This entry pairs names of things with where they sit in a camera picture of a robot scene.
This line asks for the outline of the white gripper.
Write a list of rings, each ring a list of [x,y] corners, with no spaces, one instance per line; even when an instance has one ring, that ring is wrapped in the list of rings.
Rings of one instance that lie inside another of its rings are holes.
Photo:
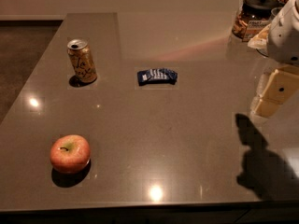
[[[299,64],[299,0],[289,0],[271,21],[267,51],[279,63]],[[251,111],[269,118],[299,90],[299,68],[282,66],[275,69],[261,94],[251,103]]]

